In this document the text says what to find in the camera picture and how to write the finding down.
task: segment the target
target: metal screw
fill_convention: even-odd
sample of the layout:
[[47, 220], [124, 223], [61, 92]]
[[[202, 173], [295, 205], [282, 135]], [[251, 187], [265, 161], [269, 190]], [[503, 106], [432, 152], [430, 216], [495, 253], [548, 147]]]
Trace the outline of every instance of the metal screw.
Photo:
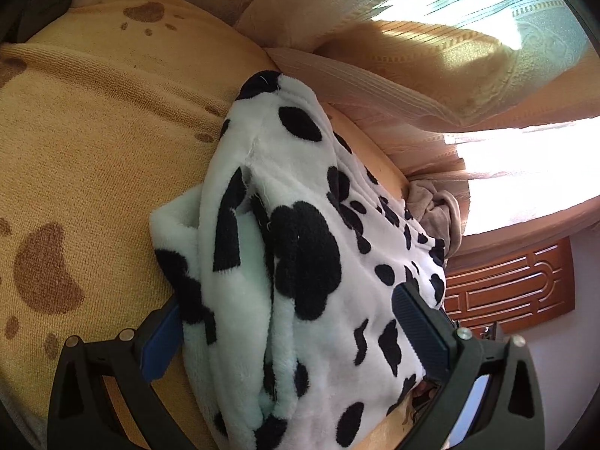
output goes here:
[[131, 328], [125, 328], [121, 333], [119, 333], [119, 340], [123, 342], [129, 342], [133, 340], [133, 337], [136, 336], [136, 332]]
[[459, 329], [457, 329], [456, 334], [458, 335], [458, 338], [462, 340], [470, 340], [471, 338], [473, 338], [473, 332], [465, 327], [460, 327]]
[[517, 347], [524, 347], [527, 344], [527, 341], [521, 335], [512, 335], [511, 339]]
[[69, 338], [67, 338], [67, 341], [65, 341], [65, 345], [69, 348], [75, 347], [78, 343], [79, 337], [77, 335], [70, 336]]

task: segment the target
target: gray towel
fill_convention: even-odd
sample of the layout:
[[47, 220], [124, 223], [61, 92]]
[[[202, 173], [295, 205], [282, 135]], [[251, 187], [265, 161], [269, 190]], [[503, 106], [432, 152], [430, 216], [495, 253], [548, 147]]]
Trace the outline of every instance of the gray towel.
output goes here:
[[463, 238], [458, 201], [431, 181], [411, 181], [406, 206], [431, 237], [444, 241], [444, 257], [453, 256]]

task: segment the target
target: dalmatian print fabric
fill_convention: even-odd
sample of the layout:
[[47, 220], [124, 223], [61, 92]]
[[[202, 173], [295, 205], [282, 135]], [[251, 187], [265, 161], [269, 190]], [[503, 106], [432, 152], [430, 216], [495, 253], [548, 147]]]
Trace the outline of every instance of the dalmatian print fabric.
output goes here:
[[221, 450], [352, 448], [424, 377], [391, 294], [414, 279], [439, 308], [443, 242], [300, 81], [244, 84], [204, 184], [156, 210], [151, 234]]

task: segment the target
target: white wall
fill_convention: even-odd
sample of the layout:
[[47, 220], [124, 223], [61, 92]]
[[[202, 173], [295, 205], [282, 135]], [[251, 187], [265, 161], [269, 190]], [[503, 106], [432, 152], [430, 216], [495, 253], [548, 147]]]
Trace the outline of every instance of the white wall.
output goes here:
[[565, 440], [600, 383], [600, 234], [580, 232], [571, 246], [575, 311], [522, 333], [542, 392], [546, 450]]

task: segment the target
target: brown paw print pattern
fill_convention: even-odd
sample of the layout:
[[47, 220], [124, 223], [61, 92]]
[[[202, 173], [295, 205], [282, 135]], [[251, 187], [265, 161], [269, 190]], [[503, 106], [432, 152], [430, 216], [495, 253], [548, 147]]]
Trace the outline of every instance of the brown paw print pattern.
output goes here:
[[44, 314], [65, 314], [83, 302], [83, 290], [67, 272], [64, 231], [47, 223], [27, 235], [14, 259], [14, 283], [23, 302]]
[[204, 132], [196, 132], [194, 137], [200, 142], [204, 142], [205, 144], [211, 144], [215, 141], [215, 138], [212, 135]]
[[[4, 87], [11, 79], [23, 73], [27, 69], [27, 63], [19, 58], [10, 58], [0, 61], [0, 89]], [[0, 234], [2, 234], [2, 225], [0, 224]]]
[[[157, 23], [164, 18], [164, 5], [157, 1], [148, 1], [140, 6], [131, 6], [125, 8], [123, 10], [123, 15], [136, 22]], [[184, 19], [184, 17], [181, 15], [174, 15], [174, 17], [181, 20]], [[177, 30], [177, 27], [170, 23], [166, 23], [164, 26], [169, 30]], [[121, 30], [127, 30], [127, 27], [127, 22], [123, 22], [121, 24]], [[153, 34], [153, 30], [151, 28], [146, 28], [144, 30], [144, 34], [150, 37]]]
[[44, 352], [46, 352], [46, 356], [50, 360], [56, 359], [59, 353], [58, 348], [58, 338], [54, 333], [48, 333], [48, 335], [46, 336], [46, 340], [44, 340]]
[[19, 320], [15, 315], [8, 318], [4, 327], [4, 336], [7, 340], [12, 340], [19, 333]]

